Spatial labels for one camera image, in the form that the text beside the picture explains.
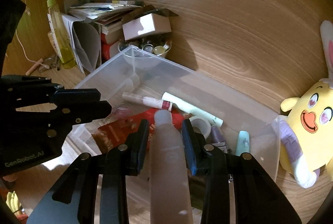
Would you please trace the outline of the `person left hand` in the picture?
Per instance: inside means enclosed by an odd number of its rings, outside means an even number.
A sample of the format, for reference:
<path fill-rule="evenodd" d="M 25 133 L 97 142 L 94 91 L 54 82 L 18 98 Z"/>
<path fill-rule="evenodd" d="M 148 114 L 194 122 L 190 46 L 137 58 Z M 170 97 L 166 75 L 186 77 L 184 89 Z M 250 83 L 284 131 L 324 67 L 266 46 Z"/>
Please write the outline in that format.
<path fill-rule="evenodd" d="M 14 173 L 14 174 L 10 174 L 7 176 L 4 176 L 3 179 L 7 182 L 15 182 L 18 178 L 18 174 Z"/>

